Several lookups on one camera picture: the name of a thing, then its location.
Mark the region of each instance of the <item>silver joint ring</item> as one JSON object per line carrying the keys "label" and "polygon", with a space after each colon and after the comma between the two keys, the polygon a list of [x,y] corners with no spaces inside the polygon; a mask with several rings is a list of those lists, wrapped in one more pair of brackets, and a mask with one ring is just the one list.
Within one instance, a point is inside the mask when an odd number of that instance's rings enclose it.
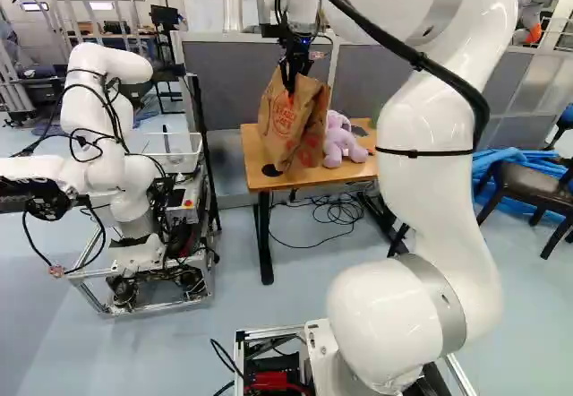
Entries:
{"label": "silver joint ring", "polygon": [[422,282],[436,307],[443,340],[440,357],[461,349],[467,338],[466,315],[456,292],[446,278],[419,255],[401,254],[394,259],[406,266]]}
{"label": "silver joint ring", "polygon": [[417,47],[440,35],[458,13],[463,0],[433,0],[430,10],[412,35],[406,39],[411,47]]}

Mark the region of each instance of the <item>paper bag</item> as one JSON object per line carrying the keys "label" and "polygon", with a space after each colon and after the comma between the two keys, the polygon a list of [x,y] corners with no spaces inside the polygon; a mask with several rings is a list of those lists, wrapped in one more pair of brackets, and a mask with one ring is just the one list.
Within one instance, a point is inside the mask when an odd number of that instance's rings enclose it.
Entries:
{"label": "paper bag", "polygon": [[261,98],[259,134],[270,163],[279,171],[314,168],[322,163],[329,104],[328,85],[298,74],[288,96],[280,68]]}

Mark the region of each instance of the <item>chair leg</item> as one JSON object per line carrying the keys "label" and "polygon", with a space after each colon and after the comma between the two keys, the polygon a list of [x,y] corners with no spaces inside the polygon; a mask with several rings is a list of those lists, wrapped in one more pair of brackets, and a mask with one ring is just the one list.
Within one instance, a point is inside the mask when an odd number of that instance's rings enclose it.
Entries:
{"label": "chair leg", "polygon": [[485,172],[485,174],[482,176],[482,179],[480,179],[480,182],[478,183],[478,185],[475,187],[474,190],[474,197],[477,197],[480,195],[480,193],[482,192],[483,188],[485,187],[485,185],[487,184],[487,182],[490,180],[490,178],[493,176],[493,170],[494,170],[494,165],[495,163],[491,164],[490,167],[487,169],[487,171]]}
{"label": "chair leg", "polygon": [[481,226],[485,219],[487,219],[493,210],[495,210],[495,207],[498,206],[498,203],[501,199],[503,199],[504,195],[505,194],[501,189],[495,191],[490,201],[485,204],[485,206],[482,208],[482,211],[477,216],[477,224],[479,226]]}
{"label": "chair leg", "polygon": [[553,150],[553,146],[555,146],[555,143],[557,143],[557,141],[559,139],[561,139],[561,136],[563,136],[563,134],[566,132],[566,129],[563,129],[562,127],[559,127],[559,129],[557,130],[557,133],[555,134],[555,136],[553,136],[553,139],[551,141],[551,143],[549,145],[547,145],[545,148],[543,148],[544,151],[551,151]]}
{"label": "chair leg", "polygon": [[552,237],[549,238],[549,242],[547,243],[547,245],[543,248],[543,251],[541,253],[542,259],[544,260],[549,259],[549,256],[553,252],[553,249],[559,243],[559,241],[561,241],[561,238],[565,236],[567,231],[571,228],[571,225],[573,225],[573,218],[566,218],[563,220],[563,222],[561,222],[561,224],[553,232]]}
{"label": "chair leg", "polygon": [[529,219],[529,226],[531,226],[531,227],[537,226],[539,221],[541,221],[541,219],[543,218],[544,214],[545,214],[545,210],[543,208],[541,208],[541,207],[537,208],[534,212],[534,215],[532,215],[531,219]]}

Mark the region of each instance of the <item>stuffed animal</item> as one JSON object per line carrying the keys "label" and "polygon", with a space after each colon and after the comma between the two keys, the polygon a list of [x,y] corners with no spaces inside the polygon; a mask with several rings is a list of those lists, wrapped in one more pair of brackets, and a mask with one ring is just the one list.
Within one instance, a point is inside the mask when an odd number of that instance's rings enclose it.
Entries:
{"label": "stuffed animal", "polygon": [[346,155],[354,163],[364,163],[368,159],[368,150],[358,145],[352,134],[350,120],[332,109],[327,114],[324,153],[322,165],[326,168],[338,168],[342,164],[342,156]]}

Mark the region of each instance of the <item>white robot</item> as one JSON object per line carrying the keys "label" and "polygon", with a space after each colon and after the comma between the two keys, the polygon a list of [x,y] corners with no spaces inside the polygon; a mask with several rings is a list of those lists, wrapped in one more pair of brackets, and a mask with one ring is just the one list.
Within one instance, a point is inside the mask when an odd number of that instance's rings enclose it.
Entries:
{"label": "white robot", "polygon": [[542,36],[541,11],[551,4],[552,0],[518,0],[519,19],[525,26],[513,34],[513,45],[535,44]]}
{"label": "white robot", "polygon": [[[150,63],[134,53],[90,43],[78,45],[68,62],[60,125],[67,134],[83,137],[86,144],[69,158],[32,155],[0,159],[0,176],[5,182],[22,185],[38,185],[41,180],[56,182],[65,196],[64,207],[73,206],[83,194],[110,192],[113,196],[110,211],[124,236],[145,238],[139,259],[134,260],[133,255],[128,254],[130,260],[124,263],[125,268],[153,263],[164,252],[154,233],[147,196],[148,188],[159,173],[151,159],[126,153],[120,138],[128,137],[133,129],[132,104],[112,90],[115,111],[112,113],[103,87],[112,78],[140,83],[148,81],[152,74]],[[54,212],[60,202],[52,205],[45,198],[35,201],[39,202],[39,213],[44,214],[39,217],[44,220],[56,220],[67,211]],[[119,250],[116,249],[115,254],[122,263]]]}
{"label": "white robot", "polygon": [[[346,1],[347,11],[351,5],[478,90],[517,23],[517,0]],[[274,0],[265,2],[274,6]],[[281,2],[281,10],[299,23],[312,22],[319,3]],[[323,0],[340,37],[375,43],[364,32],[366,22],[350,20],[331,2],[345,4]],[[458,92],[424,71],[413,72],[382,109],[377,126],[381,194],[415,229],[415,249],[355,266],[332,283],[328,320],[306,324],[312,345],[325,348],[311,350],[318,394],[370,394],[360,390],[363,384],[377,393],[399,394],[424,364],[461,349],[500,320],[500,276],[475,222],[472,156],[464,152],[475,146],[475,121]]]}

